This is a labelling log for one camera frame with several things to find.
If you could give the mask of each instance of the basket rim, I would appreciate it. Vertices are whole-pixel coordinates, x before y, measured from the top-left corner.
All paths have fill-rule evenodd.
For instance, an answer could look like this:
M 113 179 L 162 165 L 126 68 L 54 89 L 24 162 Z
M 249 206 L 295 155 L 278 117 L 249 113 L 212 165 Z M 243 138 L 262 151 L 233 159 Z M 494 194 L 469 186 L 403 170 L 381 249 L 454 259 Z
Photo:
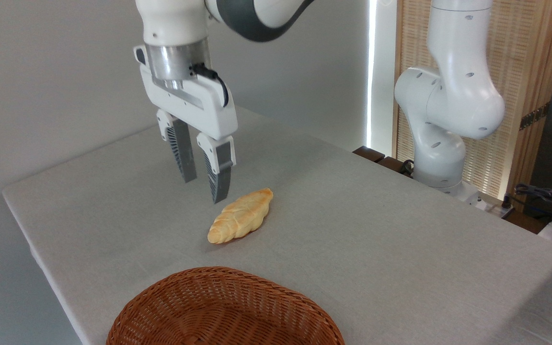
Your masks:
M 296 292 L 294 290 L 291 290 L 287 287 L 281 286 L 279 284 L 276 284 L 275 282 L 265 279 L 263 277 L 259 277 L 256 275 L 252 275 L 251 273 L 247 273 L 244 271 L 241 271 L 239 269 L 225 267 L 225 266 L 203 266 L 203 267 L 195 267 L 190 269 L 185 269 L 183 271 L 173 273 L 161 280 L 158 280 L 151 286 L 145 288 L 142 292 L 138 293 L 133 299 L 131 299 L 127 304 L 125 304 L 125 307 L 122 308 L 121 312 L 118 314 L 116 319 L 114 319 L 114 323 L 112 324 L 112 327 L 110 328 L 110 331 L 108 332 L 108 336 L 106 339 L 106 345 L 113 345 L 111 341 L 114 341 L 114 334 L 118 330 L 118 327 L 120 327 L 125 320 L 129 319 L 128 316 L 132 314 L 132 311 L 134 310 L 134 307 L 138 305 L 138 300 L 142 299 L 142 297 L 145 297 L 149 291 L 151 290 L 158 290 L 160 286 L 166 284 L 170 280 L 175 280 L 179 277 L 188 275 L 188 274 L 196 274 L 196 273 L 221 273 L 228 276 L 238 276 L 245 279 L 254 280 L 255 282 L 258 282 L 259 284 L 265 285 L 266 288 L 271 290 L 276 290 L 280 293 L 283 293 L 287 296 L 294 297 L 295 299 L 299 300 L 301 303 L 307 305 L 313 311 L 318 314 L 322 318 L 322 321 L 328 325 L 329 329 L 333 332 L 333 336 L 335 337 L 336 341 L 340 345 L 344 345 L 344 339 L 342 338 L 342 334 L 331 318 L 329 314 L 321 308 L 318 304 L 315 303 L 312 299 L 309 299 L 302 293 Z

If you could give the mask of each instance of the wooden block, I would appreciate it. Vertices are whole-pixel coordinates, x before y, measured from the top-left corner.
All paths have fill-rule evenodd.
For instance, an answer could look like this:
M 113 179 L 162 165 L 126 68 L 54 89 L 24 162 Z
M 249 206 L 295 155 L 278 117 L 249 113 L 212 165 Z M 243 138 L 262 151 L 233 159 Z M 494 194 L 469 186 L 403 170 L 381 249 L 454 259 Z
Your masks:
M 363 157 L 364 159 L 371 160 L 374 163 L 378 163 L 385 158 L 385 155 L 383 153 L 372 150 L 365 146 L 359 147 L 358 149 L 353 151 L 353 153 L 357 156 Z
M 535 234 L 539 234 L 539 232 L 541 232 L 546 226 L 545 221 L 531 218 L 530 216 L 527 216 L 517 210 L 513 210 L 505 219 L 509 223 L 513 223 L 514 225 Z
M 403 167 L 403 162 L 394 159 L 393 157 L 386 157 L 385 159 L 379 161 L 379 164 L 385 168 L 395 171 L 396 173 L 399 173 Z

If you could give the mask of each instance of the black cable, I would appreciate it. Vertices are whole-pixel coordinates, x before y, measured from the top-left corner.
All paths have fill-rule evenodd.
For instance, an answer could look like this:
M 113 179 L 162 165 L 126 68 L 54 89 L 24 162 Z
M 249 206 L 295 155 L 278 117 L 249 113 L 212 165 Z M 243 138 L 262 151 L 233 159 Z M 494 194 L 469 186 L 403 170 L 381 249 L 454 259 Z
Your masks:
M 541 198 L 546 203 L 552 204 L 552 189 L 550 188 L 538 188 L 528 184 L 517 184 L 515 186 L 515 194 Z
M 228 104 L 230 104 L 230 93 L 227 91 L 227 85 L 225 85 L 225 82 L 221 77 L 219 77 L 219 74 L 216 72 L 216 70 L 209 69 L 206 67 L 205 63 L 197 63 L 192 66 L 193 72 L 199 74 L 202 77 L 206 77 L 208 79 L 212 79 L 213 81 L 218 81 L 221 83 L 221 86 L 223 87 L 223 107 L 226 107 Z
M 508 196 L 510 197 L 511 200 L 517 201 L 517 203 L 520 203 L 521 205 L 528 206 L 528 207 L 530 207 L 530 208 L 532 208 L 532 209 L 534 209 L 538 212 L 541 212 L 541 213 L 548 214 L 548 215 L 552 216 L 552 211 L 535 207 L 534 205 L 531 205 L 530 203 L 526 203 L 525 201 L 521 201 L 521 200 L 515 198 L 513 195 L 508 195 Z
M 217 76 L 218 82 L 221 83 L 221 86 L 223 87 L 223 96 L 224 96 L 224 103 L 223 107 L 226 107 L 228 104 L 230 104 L 230 93 L 227 91 L 227 86 L 225 85 L 225 82 L 221 77 Z
M 399 169 L 399 173 L 400 174 L 408 173 L 409 175 L 412 175 L 413 171 L 414 171 L 414 161 L 413 160 L 403 161 L 402 167 Z

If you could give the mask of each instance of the bamboo panel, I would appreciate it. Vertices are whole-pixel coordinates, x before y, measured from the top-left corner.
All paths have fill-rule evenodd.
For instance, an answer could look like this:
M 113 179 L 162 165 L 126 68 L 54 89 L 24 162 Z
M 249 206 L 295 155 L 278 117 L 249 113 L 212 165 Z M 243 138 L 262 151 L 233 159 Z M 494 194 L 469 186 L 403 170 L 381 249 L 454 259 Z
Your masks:
M 535 99 L 532 100 L 532 103 L 535 104 L 546 103 L 552 96 L 552 35 L 549 44 L 544 48 L 542 56 L 545 57 L 545 66 L 542 70 L 543 73 L 539 73 L 541 79 L 538 81 L 538 85 L 530 86 L 531 88 L 535 86 Z M 508 183 L 509 192 L 512 192 L 517 183 L 530 183 L 544 124 L 545 119 L 533 124 L 531 129 L 526 128 L 519 133 L 519 136 L 523 136 L 524 139 L 518 140 L 515 148 L 514 162 L 516 164 L 513 164 Z
M 399 74 L 412 66 L 435 67 L 426 47 L 429 2 L 402 2 Z M 552 0 L 494 0 L 487 59 L 495 87 L 504 97 L 506 115 L 502 125 L 488 138 L 464 139 L 467 146 L 464 179 L 481 192 L 501 198 L 512 177 L 511 170 L 531 170 L 530 162 L 533 165 L 537 152 L 535 139 L 530 146 L 530 139 L 540 136 L 534 129 L 537 125 L 521 135 L 518 132 L 522 116 L 545 104 L 550 98 L 549 91 L 552 92 Z M 412 135 L 401 110 L 396 122 L 396 157 L 412 159 Z

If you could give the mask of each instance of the black hinge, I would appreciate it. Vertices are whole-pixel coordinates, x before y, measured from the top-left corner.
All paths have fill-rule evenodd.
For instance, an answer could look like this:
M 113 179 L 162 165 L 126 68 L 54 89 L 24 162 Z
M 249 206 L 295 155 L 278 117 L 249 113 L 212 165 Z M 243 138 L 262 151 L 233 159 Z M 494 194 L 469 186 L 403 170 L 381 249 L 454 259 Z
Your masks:
M 528 115 L 523 116 L 523 118 L 521 118 L 519 131 L 533 125 L 535 122 L 540 121 L 541 118 L 546 117 L 548 115 L 550 105 L 551 102 L 546 103 L 545 105 L 536 109 L 535 111 L 532 111 Z

